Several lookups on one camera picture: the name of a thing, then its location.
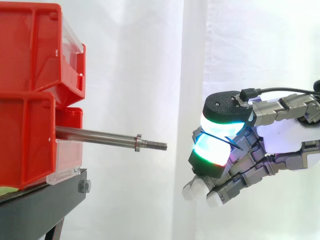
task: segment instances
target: clear plastic bin front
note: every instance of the clear plastic bin front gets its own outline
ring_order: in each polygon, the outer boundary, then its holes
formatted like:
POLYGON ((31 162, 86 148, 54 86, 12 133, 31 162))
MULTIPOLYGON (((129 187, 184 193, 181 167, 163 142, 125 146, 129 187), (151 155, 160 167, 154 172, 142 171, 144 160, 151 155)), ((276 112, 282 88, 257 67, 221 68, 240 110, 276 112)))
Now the clear plastic bin front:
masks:
POLYGON ((77 72, 77 54, 84 52, 81 44, 67 20, 62 18, 62 54, 65 61, 77 72))
POLYGON ((83 143, 80 141, 56 139, 55 172, 46 177, 50 185, 80 174, 82 165, 83 143))

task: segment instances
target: black connector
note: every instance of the black connector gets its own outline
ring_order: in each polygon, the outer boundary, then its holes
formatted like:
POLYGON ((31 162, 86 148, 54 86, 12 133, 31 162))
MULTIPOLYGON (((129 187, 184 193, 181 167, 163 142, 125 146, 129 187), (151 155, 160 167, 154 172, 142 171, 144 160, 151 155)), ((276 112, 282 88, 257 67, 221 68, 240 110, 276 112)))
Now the black connector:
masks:
POLYGON ((249 99, 254 99, 256 97, 258 97, 261 94, 261 89, 255 89, 255 88, 247 88, 247 89, 242 89, 240 92, 240 99, 243 102, 248 102, 249 99))

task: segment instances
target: gray metal link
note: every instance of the gray metal link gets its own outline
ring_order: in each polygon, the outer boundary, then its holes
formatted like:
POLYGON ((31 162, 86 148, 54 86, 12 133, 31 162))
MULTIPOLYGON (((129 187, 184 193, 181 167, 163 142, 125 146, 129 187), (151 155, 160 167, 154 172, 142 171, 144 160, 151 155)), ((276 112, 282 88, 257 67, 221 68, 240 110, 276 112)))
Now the gray metal link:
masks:
POLYGON ((295 93, 274 102, 255 102, 253 112, 256 116, 256 127, 303 116, 309 123, 320 120, 320 104, 309 94, 295 93))
MULTIPOLYGON (((194 139, 199 136, 195 134, 201 134, 201 129, 193 132, 194 139)), ((233 140, 243 148, 243 151, 232 148, 221 178, 196 175, 190 182, 201 178, 209 191, 215 191, 219 196, 223 196, 220 197, 223 204, 236 197, 241 189, 260 182, 265 176, 275 175, 279 170, 307 168, 307 156, 320 153, 320 141, 314 140, 303 142, 299 152, 265 156, 263 141, 257 137, 255 128, 240 132, 233 140)))

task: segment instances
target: metal nut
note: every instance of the metal nut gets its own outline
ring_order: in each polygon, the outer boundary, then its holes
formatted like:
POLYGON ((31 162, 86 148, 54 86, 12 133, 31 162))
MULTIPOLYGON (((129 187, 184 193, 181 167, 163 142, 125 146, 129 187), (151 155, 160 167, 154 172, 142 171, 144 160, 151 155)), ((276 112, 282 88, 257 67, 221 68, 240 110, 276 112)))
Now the metal nut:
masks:
POLYGON ((90 180, 84 180, 81 183, 81 192, 83 194, 88 194, 88 193, 90 193, 90 190, 91 190, 91 181, 90 180))
POLYGON ((142 135, 138 134, 135 139, 135 149, 134 149, 135 152, 140 152, 141 143, 142 143, 142 135))

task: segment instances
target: threaded bolt end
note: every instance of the threaded bolt end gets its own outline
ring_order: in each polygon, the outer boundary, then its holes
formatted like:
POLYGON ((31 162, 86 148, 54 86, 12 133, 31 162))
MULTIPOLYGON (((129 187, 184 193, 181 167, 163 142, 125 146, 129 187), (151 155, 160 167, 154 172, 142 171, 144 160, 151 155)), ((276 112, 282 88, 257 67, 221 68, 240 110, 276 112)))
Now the threaded bolt end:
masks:
POLYGON ((164 142, 158 141, 146 141, 146 149, 155 149, 155 150, 162 150, 167 151, 168 145, 164 142))

